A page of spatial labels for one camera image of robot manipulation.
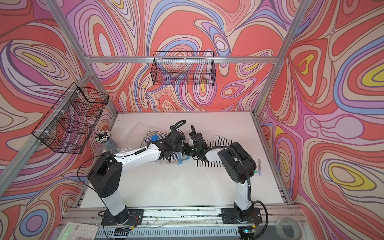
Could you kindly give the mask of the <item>black white striped tank top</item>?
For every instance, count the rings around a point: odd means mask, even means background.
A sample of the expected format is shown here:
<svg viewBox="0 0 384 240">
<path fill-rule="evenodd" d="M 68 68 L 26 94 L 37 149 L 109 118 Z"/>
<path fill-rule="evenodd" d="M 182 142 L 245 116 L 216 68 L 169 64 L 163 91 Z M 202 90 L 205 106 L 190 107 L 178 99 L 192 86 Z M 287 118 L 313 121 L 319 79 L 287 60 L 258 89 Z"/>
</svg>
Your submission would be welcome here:
<svg viewBox="0 0 384 240">
<path fill-rule="evenodd" d="M 229 146 L 233 143 L 232 140 L 223 136 L 214 136 L 210 140 L 204 140 L 207 148 L 218 146 L 216 149 L 208 151 L 203 157 L 194 157 L 194 160 L 200 161 L 196 163 L 198 168 L 221 168 L 223 163 L 218 156 L 218 152 L 223 148 L 222 146 Z"/>
</svg>

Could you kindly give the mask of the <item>clear vacuum bag blue zipper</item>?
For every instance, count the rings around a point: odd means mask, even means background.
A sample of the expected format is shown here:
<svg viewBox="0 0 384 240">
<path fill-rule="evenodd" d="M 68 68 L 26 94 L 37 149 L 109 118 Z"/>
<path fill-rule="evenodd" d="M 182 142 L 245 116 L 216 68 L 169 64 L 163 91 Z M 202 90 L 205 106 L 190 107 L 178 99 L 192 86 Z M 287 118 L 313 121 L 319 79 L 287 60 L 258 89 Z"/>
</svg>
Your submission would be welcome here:
<svg viewBox="0 0 384 240">
<path fill-rule="evenodd" d="M 114 154 L 118 162 L 127 169 L 155 162 L 161 159 L 171 161 L 172 155 L 178 153 L 181 157 L 191 156 L 192 147 L 186 142 L 185 134 L 179 130 L 187 121 L 181 120 L 170 126 L 168 134 L 159 140 L 150 141 L 145 147 Z"/>
</svg>

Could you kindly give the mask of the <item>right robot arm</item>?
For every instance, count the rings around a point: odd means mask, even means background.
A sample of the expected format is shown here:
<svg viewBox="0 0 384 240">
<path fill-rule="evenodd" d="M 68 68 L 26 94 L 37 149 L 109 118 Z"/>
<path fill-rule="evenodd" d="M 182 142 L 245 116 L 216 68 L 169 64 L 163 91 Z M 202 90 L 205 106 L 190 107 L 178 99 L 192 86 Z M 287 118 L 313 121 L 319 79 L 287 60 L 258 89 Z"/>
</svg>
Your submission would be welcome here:
<svg viewBox="0 0 384 240">
<path fill-rule="evenodd" d="M 189 134 L 192 146 L 189 154 L 195 160 L 205 163 L 220 161 L 229 177 L 235 183 L 236 198 L 232 208 L 222 208 L 220 216 L 224 224 L 253 224 L 255 226 L 263 222 L 260 209 L 255 204 L 265 205 L 261 201 L 252 201 L 251 178 L 255 174 L 257 164 L 247 151 L 238 143 L 230 145 L 218 145 L 209 147 L 202 134 L 197 133 L 191 126 Z"/>
</svg>

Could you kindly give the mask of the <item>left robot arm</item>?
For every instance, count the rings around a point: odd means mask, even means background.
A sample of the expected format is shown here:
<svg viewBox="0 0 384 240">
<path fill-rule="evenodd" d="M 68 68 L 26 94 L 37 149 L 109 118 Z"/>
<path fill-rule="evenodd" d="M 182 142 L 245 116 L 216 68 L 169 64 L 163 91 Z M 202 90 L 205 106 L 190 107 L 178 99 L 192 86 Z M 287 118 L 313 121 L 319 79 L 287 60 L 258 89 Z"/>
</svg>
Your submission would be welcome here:
<svg viewBox="0 0 384 240">
<path fill-rule="evenodd" d="M 112 218 L 112 224 L 125 225 L 132 216 L 118 191 L 121 176 L 140 165 L 166 159 L 185 149 L 185 135 L 179 130 L 187 121 L 181 120 L 170 126 L 169 133 L 162 139 L 151 141 L 145 147 L 112 154 L 107 151 L 97 159 L 87 175 L 88 188 L 93 189 L 106 206 L 104 217 Z"/>
</svg>

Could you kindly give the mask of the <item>cup of pens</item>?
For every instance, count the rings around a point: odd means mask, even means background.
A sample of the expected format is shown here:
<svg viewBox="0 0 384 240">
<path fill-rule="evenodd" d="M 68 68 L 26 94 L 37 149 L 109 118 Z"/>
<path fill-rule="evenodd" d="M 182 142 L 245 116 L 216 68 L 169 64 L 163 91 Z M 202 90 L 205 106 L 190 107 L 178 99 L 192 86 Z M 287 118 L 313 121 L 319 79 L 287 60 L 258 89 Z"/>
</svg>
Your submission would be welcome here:
<svg viewBox="0 0 384 240">
<path fill-rule="evenodd" d="M 121 152 L 119 145 L 113 140 L 111 132 L 109 130 L 100 130 L 95 133 L 95 141 L 101 144 L 106 151 L 111 154 L 118 154 Z"/>
</svg>

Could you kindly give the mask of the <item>clear tape roll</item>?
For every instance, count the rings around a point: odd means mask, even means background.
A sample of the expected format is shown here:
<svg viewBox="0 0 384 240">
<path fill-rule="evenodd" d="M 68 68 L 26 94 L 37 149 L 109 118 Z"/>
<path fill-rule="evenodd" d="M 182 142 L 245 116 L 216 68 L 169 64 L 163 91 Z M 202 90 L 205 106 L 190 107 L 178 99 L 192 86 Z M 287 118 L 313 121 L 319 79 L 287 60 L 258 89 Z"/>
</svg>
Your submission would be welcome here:
<svg viewBox="0 0 384 240">
<path fill-rule="evenodd" d="M 288 217 L 278 219 L 275 229 L 282 240 L 301 240 L 303 236 L 299 222 Z"/>
</svg>

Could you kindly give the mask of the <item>white keypad device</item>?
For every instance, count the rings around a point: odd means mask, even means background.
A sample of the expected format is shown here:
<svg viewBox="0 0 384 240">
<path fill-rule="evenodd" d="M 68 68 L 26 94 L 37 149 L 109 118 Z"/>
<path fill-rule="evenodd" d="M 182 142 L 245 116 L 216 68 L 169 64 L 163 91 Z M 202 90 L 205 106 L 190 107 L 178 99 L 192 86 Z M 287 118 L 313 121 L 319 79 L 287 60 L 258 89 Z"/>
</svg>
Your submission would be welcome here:
<svg viewBox="0 0 384 240">
<path fill-rule="evenodd" d="M 99 227 L 68 222 L 61 230 L 58 240 L 94 240 Z"/>
</svg>

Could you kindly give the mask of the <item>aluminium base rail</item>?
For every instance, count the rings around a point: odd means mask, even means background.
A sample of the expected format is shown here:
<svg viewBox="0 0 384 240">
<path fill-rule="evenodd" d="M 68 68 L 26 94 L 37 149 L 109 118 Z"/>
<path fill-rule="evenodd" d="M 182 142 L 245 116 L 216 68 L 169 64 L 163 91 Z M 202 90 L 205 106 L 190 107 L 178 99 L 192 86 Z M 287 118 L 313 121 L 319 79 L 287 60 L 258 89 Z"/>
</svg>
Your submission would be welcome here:
<svg viewBox="0 0 384 240">
<path fill-rule="evenodd" d="M 222 206 L 133 208 L 132 216 L 125 225 L 114 225 L 104 217 L 103 208 L 78 208 L 65 212 L 53 234 L 57 240 L 66 223 L 79 223 L 99 227 L 95 240 L 176 240 L 176 239 L 234 239 L 250 240 L 259 235 L 261 240 L 281 240 L 275 223 L 288 217 L 299 222 L 301 240 L 313 240 L 302 211 L 298 207 L 269 205 L 265 212 L 260 209 L 263 222 L 249 224 L 224 224 L 220 213 Z"/>
</svg>

